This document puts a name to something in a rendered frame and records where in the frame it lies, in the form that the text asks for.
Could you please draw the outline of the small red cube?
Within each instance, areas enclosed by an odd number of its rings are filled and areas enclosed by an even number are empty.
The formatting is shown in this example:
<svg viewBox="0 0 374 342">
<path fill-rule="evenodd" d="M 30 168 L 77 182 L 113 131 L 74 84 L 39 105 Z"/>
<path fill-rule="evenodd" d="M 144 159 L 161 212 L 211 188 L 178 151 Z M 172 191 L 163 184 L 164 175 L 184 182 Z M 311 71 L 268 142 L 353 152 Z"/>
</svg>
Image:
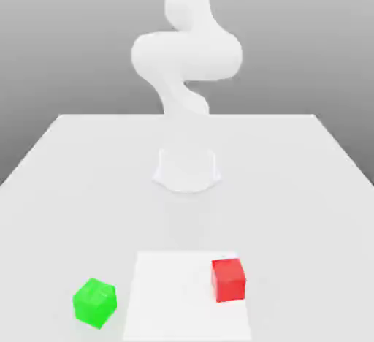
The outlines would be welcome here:
<svg viewBox="0 0 374 342">
<path fill-rule="evenodd" d="M 212 260 L 211 282 L 217 303 L 245 299 L 246 276 L 239 258 Z"/>
</svg>

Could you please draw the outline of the small green cube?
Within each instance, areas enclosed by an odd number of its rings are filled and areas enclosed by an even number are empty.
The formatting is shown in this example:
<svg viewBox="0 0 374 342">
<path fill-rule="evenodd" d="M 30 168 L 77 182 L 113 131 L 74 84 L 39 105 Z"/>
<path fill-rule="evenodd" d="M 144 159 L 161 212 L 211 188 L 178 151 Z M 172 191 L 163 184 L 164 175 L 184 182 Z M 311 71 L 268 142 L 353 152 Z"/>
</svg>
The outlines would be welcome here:
<svg viewBox="0 0 374 342">
<path fill-rule="evenodd" d="M 96 278 L 89 278 L 73 295 L 75 317 L 101 329 L 117 309 L 116 288 Z"/>
</svg>

